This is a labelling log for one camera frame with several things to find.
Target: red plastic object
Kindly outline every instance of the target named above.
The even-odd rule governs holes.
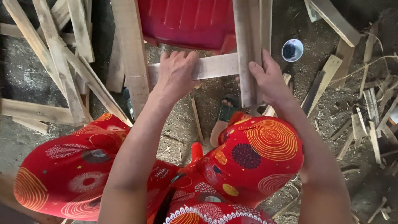
[[[232,0],[138,0],[150,44],[229,53],[236,48]]]

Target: white bowl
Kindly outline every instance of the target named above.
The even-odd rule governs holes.
[[[285,56],[283,55],[283,49],[285,48],[286,45],[292,45],[296,49],[295,55],[292,58],[285,58]],[[304,46],[303,46],[302,42],[297,39],[291,39],[291,40],[287,41],[282,47],[282,58],[288,62],[294,62],[294,61],[299,60],[303,53],[304,53]]]

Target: small bowl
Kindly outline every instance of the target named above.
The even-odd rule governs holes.
[[[288,62],[294,62],[299,60],[303,53],[304,53],[304,46],[302,42],[297,39],[291,39],[287,41],[282,47],[282,58]]]

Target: fingernail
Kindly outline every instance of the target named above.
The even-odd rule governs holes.
[[[256,63],[254,61],[249,62],[249,69],[254,69],[256,67]]]

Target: person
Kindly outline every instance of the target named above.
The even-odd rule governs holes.
[[[255,207],[297,172],[299,223],[348,224],[350,199],[339,166],[263,50],[250,62],[264,102],[278,118],[238,111],[223,101],[203,156],[193,144],[186,167],[156,159],[174,104],[196,85],[197,53],[162,53],[159,78],[134,126],[104,114],[71,135],[46,142],[22,163],[14,194],[23,206],[55,216],[118,223],[274,223]]]

